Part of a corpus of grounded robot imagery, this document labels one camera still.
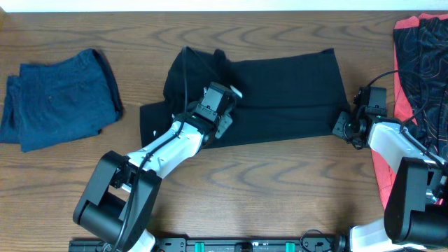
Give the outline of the black t-shirt with white logo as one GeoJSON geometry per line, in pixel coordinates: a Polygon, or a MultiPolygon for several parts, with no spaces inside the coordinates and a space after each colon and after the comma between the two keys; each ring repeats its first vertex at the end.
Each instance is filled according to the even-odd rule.
{"type": "Polygon", "coordinates": [[[242,98],[231,126],[210,148],[330,135],[349,110],[335,51],[233,62],[222,50],[187,49],[171,65],[163,101],[140,108],[141,144],[164,134],[184,102],[203,98],[210,83],[235,87],[242,98]]]}

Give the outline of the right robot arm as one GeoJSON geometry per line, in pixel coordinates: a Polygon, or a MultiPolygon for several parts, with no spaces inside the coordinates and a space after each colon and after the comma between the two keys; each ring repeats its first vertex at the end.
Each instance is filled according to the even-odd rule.
{"type": "Polygon", "coordinates": [[[386,89],[362,87],[355,109],[341,112],[332,133],[369,148],[395,172],[383,218],[335,238],[334,251],[422,251],[447,247],[447,161],[387,116],[386,89]]]}

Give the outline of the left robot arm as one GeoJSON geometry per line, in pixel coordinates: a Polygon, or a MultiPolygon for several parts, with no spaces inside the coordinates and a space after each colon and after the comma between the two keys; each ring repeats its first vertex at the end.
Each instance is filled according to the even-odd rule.
{"type": "Polygon", "coordinates": [[[102,251],[152,251],[146,230],[161,182],[232,124],[230,113],[242,94],[211,83],[199,101],[184,105],[171,127],[147,146],[98,161],[74,210],[73,221],[101,239],[102,251]]]}

